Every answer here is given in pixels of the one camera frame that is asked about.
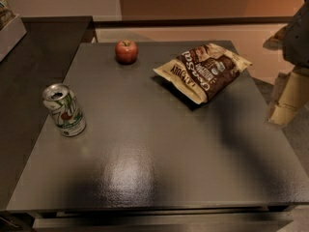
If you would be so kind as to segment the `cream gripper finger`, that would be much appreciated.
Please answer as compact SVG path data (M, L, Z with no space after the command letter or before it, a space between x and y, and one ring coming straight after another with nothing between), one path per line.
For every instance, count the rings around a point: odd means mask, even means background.
M277 128L285 127L308 102L309 69L295 66L275 79L266 121Z

